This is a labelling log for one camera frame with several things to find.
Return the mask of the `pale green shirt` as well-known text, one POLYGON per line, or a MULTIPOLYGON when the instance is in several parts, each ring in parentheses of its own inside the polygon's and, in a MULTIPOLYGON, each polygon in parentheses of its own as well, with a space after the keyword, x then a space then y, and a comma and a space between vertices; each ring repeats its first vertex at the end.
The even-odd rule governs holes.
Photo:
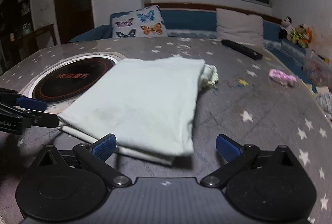
POLYGON ((117 153, 172 165, 194 153, 198 94, 216 82, 203 59, 123 59, 59 114, 59 129, 89 143, 114 134, 117 153))

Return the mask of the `dark wooden side table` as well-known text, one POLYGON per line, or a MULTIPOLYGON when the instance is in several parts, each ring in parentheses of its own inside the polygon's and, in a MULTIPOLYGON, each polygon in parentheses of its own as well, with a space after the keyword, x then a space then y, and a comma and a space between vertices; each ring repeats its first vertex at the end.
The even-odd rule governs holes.
POLYGON ((55 35, 54 24, 49 24, 41 27, 35 31, 30 32, 18 39, 18 52, 21 59, 26 59, 30 55, 34 54, 40 47, 38 46, 38 40, 44 36, 49 36, 52 39, 53 46, 57 46, 58 42, 55 35))

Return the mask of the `grey star tablecloth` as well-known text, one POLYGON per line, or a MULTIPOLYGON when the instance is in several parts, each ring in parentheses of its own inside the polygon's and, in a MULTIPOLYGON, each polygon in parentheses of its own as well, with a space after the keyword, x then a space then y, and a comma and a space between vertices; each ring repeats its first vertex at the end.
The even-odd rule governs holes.
POLYGON ((154 60, 171 56, 201 58, 218 70, 216 87, 200 94, 193 126, 194 154, 171 167, 114 154, 107 163, 131 179, 189 177, 201 179, 223 163, 215 142, 225 134, 262 150, 287 145, 313 181, 318 199, 331 200, 331 126, 307 88, 286 88, 269 80, 270 69, 286 67, 267 50, 253 61, 215 40, 178 38, 104 39, 45 48, 1 76, 1 86, 22 90, 38 74, 78 54, 120 53, 154 60))

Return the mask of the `dark shelf cabinet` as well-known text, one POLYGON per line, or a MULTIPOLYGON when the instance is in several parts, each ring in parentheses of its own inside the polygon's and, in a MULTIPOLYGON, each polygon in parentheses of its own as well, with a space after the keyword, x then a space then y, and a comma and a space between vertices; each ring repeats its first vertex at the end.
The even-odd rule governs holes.
POLYGON ((34 30, 30 0, 1 2, 1 68, 6 72, 21 61, 21 38, 34 30))

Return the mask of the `black remote control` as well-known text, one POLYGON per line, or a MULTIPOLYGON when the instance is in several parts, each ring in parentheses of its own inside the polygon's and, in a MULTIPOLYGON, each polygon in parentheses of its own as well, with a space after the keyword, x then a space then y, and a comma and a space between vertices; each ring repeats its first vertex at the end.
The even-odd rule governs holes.
POLYGON ((228 48, 231 48, 232 50, 236 51, 236 52, 239 52, 253 60, 260 60, 263 58, 263 55, 251 48, 248 48, 242 44, 239 44, 237 42, 233 42, 231 40, 227 40, 227 39, 224 39, 221 41, 221 43, 228 47, 228 48))

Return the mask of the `clear plastic storage box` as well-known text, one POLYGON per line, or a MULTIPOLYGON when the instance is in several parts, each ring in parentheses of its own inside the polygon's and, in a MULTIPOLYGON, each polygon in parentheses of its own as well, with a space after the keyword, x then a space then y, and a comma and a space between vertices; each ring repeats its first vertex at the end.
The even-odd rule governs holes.
POLYGON ((306 50, 303 72, 316 86, 331 88, 331 63, 326 63, 313 50, 306 50))

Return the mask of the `beige pillow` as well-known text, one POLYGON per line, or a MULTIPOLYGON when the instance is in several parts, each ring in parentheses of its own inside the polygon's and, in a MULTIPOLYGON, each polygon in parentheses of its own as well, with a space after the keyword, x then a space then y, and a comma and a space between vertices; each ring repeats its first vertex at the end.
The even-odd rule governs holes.
POLYGON ((217 39, 263 46, 263 18, 241 12, 216 9, 217 39))

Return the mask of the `butterfly print pillow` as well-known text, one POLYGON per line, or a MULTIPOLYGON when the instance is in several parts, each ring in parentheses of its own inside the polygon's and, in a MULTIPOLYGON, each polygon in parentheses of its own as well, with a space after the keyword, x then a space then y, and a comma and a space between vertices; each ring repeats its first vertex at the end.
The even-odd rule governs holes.
POLYGON ((163 37, 167 29, 158 5, 111 15, 112 38, 163 37))

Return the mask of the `panda plush toy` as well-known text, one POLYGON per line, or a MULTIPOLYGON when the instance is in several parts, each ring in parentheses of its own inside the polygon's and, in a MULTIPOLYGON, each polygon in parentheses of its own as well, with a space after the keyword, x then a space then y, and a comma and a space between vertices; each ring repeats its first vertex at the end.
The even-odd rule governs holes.
POLYGON ((292 30, 293 30, 292 19, 289 16, 287 16, 281 21, 278 37, 280 39, 286 39, 292 30))

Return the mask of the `orange green plush toys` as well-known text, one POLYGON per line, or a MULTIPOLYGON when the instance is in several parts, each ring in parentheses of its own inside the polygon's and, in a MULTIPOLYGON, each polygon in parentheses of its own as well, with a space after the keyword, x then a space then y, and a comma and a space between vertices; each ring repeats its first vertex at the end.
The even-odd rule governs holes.
POLYGON ((313 32, 311 28, 307 25, 301 24, 290 31, 287 36, 287 40, 302 48, 308 48, 310 42, 312 41, 312 37, 313 32))

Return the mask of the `blue sofa bench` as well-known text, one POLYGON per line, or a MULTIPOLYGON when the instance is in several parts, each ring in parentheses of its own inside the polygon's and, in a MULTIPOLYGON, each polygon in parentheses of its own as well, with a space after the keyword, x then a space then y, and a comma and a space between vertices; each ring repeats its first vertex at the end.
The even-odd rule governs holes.
MULTIPOLYGON (((162 9, 167 34, 184 38, 215 39, 217 33, 217 15, 211 11, 162 9)), ((287 40, 278 37, 280 27, 278 24, 264 21, 263 38, 265 47, 275 55, 288 69, 306 84, 312 85, 312 90, 317 92, 313 81, 303 72, 303 62, 306 50, 287 40)), ((84 32, 69 42, 86 42, 90 40, 108 39, 112 37, 112 23, 101 25, 84 32)))

